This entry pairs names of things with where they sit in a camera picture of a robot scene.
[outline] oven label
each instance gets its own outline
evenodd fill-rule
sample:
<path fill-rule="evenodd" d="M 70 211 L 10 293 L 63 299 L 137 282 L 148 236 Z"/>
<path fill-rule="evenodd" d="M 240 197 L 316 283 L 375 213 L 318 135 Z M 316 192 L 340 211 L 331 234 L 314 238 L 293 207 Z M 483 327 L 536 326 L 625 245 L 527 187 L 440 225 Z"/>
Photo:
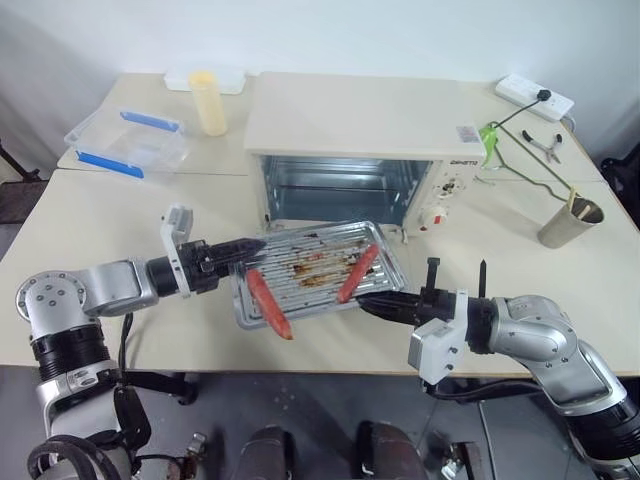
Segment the oven label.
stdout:
<path fill-rule="evenodd" d="M 451 160 L 449 165 L 477 165 L 477 160 Z"/>
<path fill-rule="evenodd" d="M 458 136 L 460 137 L 460 141 L 462 141 L 462 143 L 480 143 L 480 137 L 478 136 L 476 127 L 466 125 L 462 127 L 456 127 L 456 130 L 458 130 Z"/>

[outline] toaster oven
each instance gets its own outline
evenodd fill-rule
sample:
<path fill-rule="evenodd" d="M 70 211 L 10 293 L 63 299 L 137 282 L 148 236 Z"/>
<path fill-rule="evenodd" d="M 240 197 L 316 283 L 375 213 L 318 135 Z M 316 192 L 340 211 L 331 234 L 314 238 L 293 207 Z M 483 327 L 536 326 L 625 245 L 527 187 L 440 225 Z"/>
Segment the toaster oven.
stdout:
<path fill-rule="evenodd" d="M 456 82 L 263 73 L 245 134 L 265 228 L 446 221 L 485 156 Z"/>

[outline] sausage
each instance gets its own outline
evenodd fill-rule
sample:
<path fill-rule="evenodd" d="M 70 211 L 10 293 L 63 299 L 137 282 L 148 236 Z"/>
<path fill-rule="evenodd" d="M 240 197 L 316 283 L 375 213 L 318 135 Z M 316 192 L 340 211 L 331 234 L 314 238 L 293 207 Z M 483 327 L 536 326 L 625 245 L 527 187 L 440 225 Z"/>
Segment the sausage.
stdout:
<path fill-rule="evenodd" d="M 358 260 L 358 263 L 353 266 L 347 280 L 342 284 L 340 290 L 338 290 L 338 303 L 347 303 L 349 301 L 355 289 L 367 275 L 367 270 L 373 265 L 379 251 L 377 245 L 371 245 L 365 250 Z"/>
<path fill-rule="evenodd" d="M 293 340 L 291 334 L 291 324 L 284 316 L 278 302 L 273 298 L 267 282 L 264 281 L 262 274 L 258 270 L 249 270 L 247 272 L 247 285 L 251 296 L 255 298 L 260 307 L 262 316 L 271 328 L 285 340 Z"/>

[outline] white table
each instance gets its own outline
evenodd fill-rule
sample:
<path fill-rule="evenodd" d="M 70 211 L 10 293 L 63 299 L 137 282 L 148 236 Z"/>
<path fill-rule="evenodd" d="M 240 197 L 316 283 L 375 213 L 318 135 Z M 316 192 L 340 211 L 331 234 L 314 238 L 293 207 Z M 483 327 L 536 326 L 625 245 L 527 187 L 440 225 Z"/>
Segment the white table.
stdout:
<path fill-rule="evenodd" d="M 640 373 L 640 235 L 603 182 L 579 184 L 603 208 L 605 222 L 559 250 L 536 238 L 560 203 L 521 181 L 474 183 L 440 230 L 403 245 L 388 240 L 413 289 L 423 284 L 426 257 L 442 260 L 438 285 L 476 293 L 478 266 L 488 262 L 490 296 L 537 293 L 554 299 L 620 375 Z M 29 328 L 14 292 L 29 275 L 81 269 L 130 256 L 163 255 L 160 216 L 171 202 L 194 208 L 192 239 L 210 243 L 257 233 L 255 198 L 244 176 L 151 175 L 57 170 L 42 199 L 0 263 L 0 364 L 34 365 Z M 105 319 L 107 345 L 117 352 L 119 319 Z M 298 320 L 295 340 L 270 329 L 245 331 L 233 318 L 228 282 L 214 292 L 161 300 L 136 313 L 131 364 L 141 369 L 411 372 L 411 328 L 360 310 Z M 497 355 L 466 353 L 460 375 L 520 375 Z"/>
<path fill-rule="evenodd" d="M 246 175 L 248 169 L 243 151 L 244 131 L 249 113 L 255 79 L 247 78 L 240 95 L 223 95 L 228 133 L 222 137 L 209 137 L 200 131 L 198 117 L 190 92 L 167 90 L 159 74 L 127 73 L 121 75 L 105 98 L 103 104 L 127 107 L 132 110 L 180 119 L 185 123 L 189 155 L 179 168 L 181 173 Z M 497 97 L 493 84 L 461 82 L 478 128 L 492 120 L 501 120 L 517 110 L 514 104 Z M 560 123 L 550 123 L 529 112 L 523 112 L 505 126 L 520 137 L 523 129 L 543 144 L 550 144 L 553 135 L 561 133 L 565 142 L 558 150 L 561 165 L 552 167 L 569 183 L 577 181 L 600 181 L 598 170 L 589 160 L 579 143 Z M 517 146 L 504 133 L 500 134 L 500 149 L 505 159 L 526 175 L 536 180 L 554 180 L 534 159 Z M 541 151 L 532 150 L 544 159 Z M 60 158 L 59 168 L 103 171 L 88 163 L 80 162 L 76 153 L 69 149 Z M 166 172 L 162 168 L 155 170 Z M 507 171 L 485 171 L 482 178 L 513 179 Z"/>
<path fill-rule="evenodd" d="M 222 96 L 228 131 L 221 137 L 210 137 L 202 133 L 191 92 L 167 90 L 162 75 L 121 75 L 102 104 L 180 120 L 185 127 L 189 150 L 178 170 L 180 173 L 247 175 L 243 143 L 245 125 L 251 110 L 253 84 L 253 78 L 248 78 L 242 94 Z M 72 149 L 62 155 L 58 167 L 104 171 L 101 167 L 80 162 Z M 155 171 L 166 172 L 162 168 Z"/>

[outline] clear plastic box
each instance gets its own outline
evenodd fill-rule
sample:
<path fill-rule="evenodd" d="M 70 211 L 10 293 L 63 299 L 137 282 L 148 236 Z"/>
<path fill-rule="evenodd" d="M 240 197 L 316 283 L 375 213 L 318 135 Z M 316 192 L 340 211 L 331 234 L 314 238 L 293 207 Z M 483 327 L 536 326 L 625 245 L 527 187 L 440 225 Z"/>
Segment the clear plastic box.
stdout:
<path fill-rule="evenodd" d="M 138 178 L 173 172 L 187 156 L 180 122 L 126 108 L 100 107 L 64 141 L 81 162 Z"/>

